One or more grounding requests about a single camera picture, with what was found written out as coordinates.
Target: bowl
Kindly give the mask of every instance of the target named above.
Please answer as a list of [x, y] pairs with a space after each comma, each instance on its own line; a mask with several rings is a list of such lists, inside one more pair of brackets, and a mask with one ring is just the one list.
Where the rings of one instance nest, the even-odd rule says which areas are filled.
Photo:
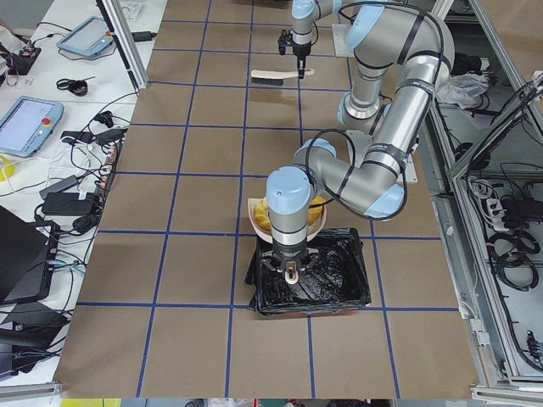
[[[253, 226], [253, 229], [255, 229], [256, 234], [258, 237], [263, 239], [265, 242], [272, 243], [272, 231], [266, 231], [262, 228], [260, 228], [255, 221], [255, 217], [253, 216], [253, 213], [255, 212], [255, 206], [261, 201], [260, 198], [249, 198], [247, 199], [247, 208], [249, 210], [249, 220], [251, 221], [251, 225]], [[316, 220], [313, 222], [312, 225], [308, 225], [307, 227], [307, 241], [309, 242], [313, 237], [316, 236], [316, 234], [321, 231], [321, 229], [324, 227], [324, 222], [326, 222], [326, 205], [324, 208], [322, 208], [321, 215], [316, 218]]]

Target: tablet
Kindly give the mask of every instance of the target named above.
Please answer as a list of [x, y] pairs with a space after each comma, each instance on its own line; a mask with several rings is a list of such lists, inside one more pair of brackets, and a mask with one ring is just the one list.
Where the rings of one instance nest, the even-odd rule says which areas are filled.
[[57, 47], [69, 53], [91, 59], [113, 43], [108, 26], [100, 17], [90, 17], [57, 42]]
[[53, 132], [63, 112], [59, 102], [20, 97], [0, 120], [0, 153], [32, 155]]

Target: white robotic arm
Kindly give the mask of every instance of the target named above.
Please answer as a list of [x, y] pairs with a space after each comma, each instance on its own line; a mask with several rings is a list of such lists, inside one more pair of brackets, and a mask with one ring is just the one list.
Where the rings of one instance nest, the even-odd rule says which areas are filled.
[[[286, 275], [298, 273], [309, 262], [307, 210], [315, 196], [327, 192], [369, 219], [389, 219], [400, 212], [405, 190], [396, 184], [398, 175], [405, 170], [435, 88], [451, 71], [454, 45], [443, 21], [404, 4], [360, 2], [347, 7], [356, 5], [361, 7], [345, 40], [354, 49], [357, 72], [340, 103], [338, 120], [363, 131], [368, 147], [356, 151], [361, 165], [355, 167], [337, 159], [329, 142], [314, 139], [296, 152], [292, 165], [269, 175], [266, 197], [273, 250], [281, 263], [277, 270]], [[316, 16], [326, 15], [323, 10], [339, 8], [331, 0], [293, 0], [292, 7], [292, 45], [301, 78], [311, 51], [311, 25]], [[381, 107], [381, 82], [392, 64], [403, 67], [403, 76], [394, 102]]]

